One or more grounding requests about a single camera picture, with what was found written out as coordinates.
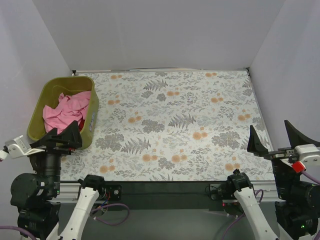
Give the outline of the pink t-shirt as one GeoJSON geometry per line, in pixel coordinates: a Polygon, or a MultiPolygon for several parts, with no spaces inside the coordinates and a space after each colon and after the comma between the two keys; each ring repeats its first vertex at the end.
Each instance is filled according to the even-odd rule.
{"type": "Polygon", "coordinates": [[[57,133],[60,134],[73,121],[77,121],[79,126],[81,119],[86,120],[90,98],[91,91],[82,91],[75,95],[61,93],[56,108],[48,105],[43,108],[45,131],[48,133],[51,129],[57,128],[57,133]]]}

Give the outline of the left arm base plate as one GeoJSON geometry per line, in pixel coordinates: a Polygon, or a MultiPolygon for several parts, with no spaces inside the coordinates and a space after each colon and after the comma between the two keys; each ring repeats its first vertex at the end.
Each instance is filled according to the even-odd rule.
{"type": "Polygon", "coordinates": [[[99,201],[120,201],[122,198],[122,186],[119,184],[107,184],[102,186],[99,201]]]}

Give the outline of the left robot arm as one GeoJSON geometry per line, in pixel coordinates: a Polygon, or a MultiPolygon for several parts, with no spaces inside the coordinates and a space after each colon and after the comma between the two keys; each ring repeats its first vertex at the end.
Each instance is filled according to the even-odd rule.
{"type": "Polygon", "coordinates": [[[59,233],[61,203],[52,200],[60,194],[61,158],[82,147],[77,121],[61,133],[53,128],[40,140],[25,147],[22,140],[10,144],[8,152],[13,158],[27,156],[34,173],[22,173],[10,187],[12,206],[17,207],[16,230],[23,240],[79,240],[96,200],[106,196],[104,179],[87,175],[79,179],[80,193],[76,206],[64,230],[59,233]]]}

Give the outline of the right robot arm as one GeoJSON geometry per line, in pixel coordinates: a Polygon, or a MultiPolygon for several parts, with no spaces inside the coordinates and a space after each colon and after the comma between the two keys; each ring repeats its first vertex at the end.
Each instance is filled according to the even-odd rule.
{"type": "Polygon", "coordinates": [[[279,233],[275,233],[261,210],[249,177],[233,171],[227,177],[227,195],[236,199],[256,240],[318,240],[320,238],[320,179],[307,170],[320,165],[320,143],[284,121],[289,146],[269,151],[250,126],[247,152],[271,162],[277,198],[274,201],[279,233]]]}

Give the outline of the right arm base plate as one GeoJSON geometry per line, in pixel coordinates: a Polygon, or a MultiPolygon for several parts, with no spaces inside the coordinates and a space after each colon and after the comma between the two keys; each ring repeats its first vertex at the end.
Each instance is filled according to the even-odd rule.
{"type": "Polygon", "coordinates": [[[236,200],[234,189],[226,183],[210,184],[205,187],[205,193],[212,200],[236,200]]]}

